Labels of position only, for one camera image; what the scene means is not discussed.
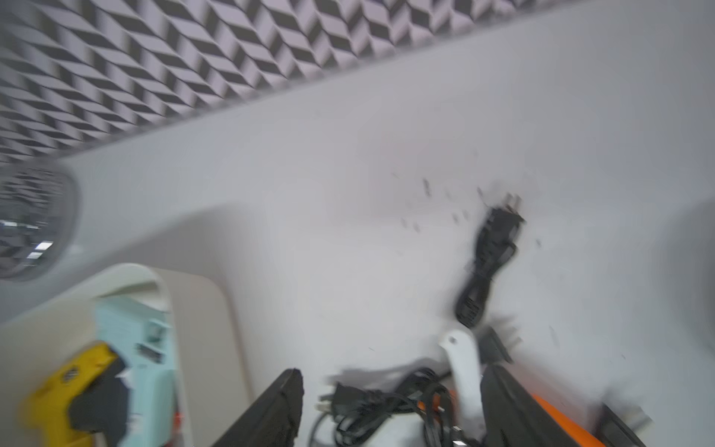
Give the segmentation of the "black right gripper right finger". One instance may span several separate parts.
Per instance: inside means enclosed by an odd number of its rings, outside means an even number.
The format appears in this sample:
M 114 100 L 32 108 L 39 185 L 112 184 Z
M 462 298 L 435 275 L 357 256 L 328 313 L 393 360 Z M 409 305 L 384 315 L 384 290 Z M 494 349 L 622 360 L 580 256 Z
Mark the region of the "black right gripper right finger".
M 505 367 L 487 366 L 480 391 L 485 446 L 578 446 Z

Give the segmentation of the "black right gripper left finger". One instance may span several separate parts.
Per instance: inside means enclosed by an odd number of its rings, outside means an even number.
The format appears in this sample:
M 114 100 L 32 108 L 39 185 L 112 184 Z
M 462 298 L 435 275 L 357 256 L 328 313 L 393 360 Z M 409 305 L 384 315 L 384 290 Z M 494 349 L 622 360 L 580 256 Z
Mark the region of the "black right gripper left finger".
M 302 372 L 284 371 L 212 446 L 294 447 L 304 394 Z

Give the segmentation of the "cream plastic storage box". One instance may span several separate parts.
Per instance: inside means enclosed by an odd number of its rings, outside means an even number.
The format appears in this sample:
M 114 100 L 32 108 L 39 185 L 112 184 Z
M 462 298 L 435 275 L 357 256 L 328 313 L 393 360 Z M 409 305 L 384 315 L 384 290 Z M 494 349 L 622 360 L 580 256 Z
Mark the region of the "cream plastic storage box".
M 177 393 L 187 446 L 216 443 L 251 405 L 234 312 L 205 277 L 116 264 L 1 325 L 1 443 L 39 446 L 20 408 L 95 333 L 97 299 L 126 294 L 166 310 L 178 363 Z

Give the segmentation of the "orange hot glue gun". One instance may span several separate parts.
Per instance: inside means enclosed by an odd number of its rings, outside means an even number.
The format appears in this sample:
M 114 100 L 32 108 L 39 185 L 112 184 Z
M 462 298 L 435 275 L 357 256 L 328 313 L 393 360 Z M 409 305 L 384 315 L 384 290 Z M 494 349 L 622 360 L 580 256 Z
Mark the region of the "orange hot glue gun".
M 564 413 L 536 394 L 532 394 L 536 402 L 549 414 L 560 428 L 580 447 L 604 447 L 604 444 L 595 436 L 586 431 L 579 424 L 573 422 Z

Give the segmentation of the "white glue gun grey handle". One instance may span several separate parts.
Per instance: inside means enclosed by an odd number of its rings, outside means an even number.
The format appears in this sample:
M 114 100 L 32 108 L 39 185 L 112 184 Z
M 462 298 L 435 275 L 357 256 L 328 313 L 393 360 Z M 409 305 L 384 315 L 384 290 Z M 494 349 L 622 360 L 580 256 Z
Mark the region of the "white glue gun grey handle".
M 441 335 L 439 345 L 445 351 L 455 386 L 459 426 L 469 438 L 484 434 L 482 406 L 482 366 L 477 339 L 469 329 L 459 326 Z

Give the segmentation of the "mint green glue gun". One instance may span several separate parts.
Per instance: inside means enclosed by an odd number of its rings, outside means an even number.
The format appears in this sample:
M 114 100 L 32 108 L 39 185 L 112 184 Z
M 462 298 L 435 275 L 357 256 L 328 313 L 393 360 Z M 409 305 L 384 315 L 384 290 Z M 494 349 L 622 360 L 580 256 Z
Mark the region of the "mint green glue gun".
M 176 361 L 168 314 L 130 296 L 96 302 L 98 338 L 122 359 L 118 379 L 128 389 L 120 446 L 164 446 L 174 434 Z

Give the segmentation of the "yellow hot glue gun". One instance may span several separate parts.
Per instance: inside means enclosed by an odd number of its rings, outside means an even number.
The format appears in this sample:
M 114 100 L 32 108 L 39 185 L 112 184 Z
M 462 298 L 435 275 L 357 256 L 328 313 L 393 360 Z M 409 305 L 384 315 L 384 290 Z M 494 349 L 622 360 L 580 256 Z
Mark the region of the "yellow hot glue gun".
M 72 428 L 69 407 L 115 360 L 108 344 L 89 346 L 48 376 L 20 406 L 20 418 L 26 428 L 41 434 L 42 446 L 92 446 L 94 436 Z

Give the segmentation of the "black hot glue gun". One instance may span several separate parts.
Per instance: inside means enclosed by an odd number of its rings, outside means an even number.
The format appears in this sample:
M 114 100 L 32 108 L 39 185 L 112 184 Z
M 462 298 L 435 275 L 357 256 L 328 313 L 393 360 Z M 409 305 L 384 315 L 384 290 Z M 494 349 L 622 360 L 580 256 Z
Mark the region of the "black hot glue gun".
M 128 432 L 130 389 L 119 376 L 124 370 L 123 359 L 116 358 L 73 398 L 68 408 L 71 428 L 100 433 L 107 446 L 119 446 Z

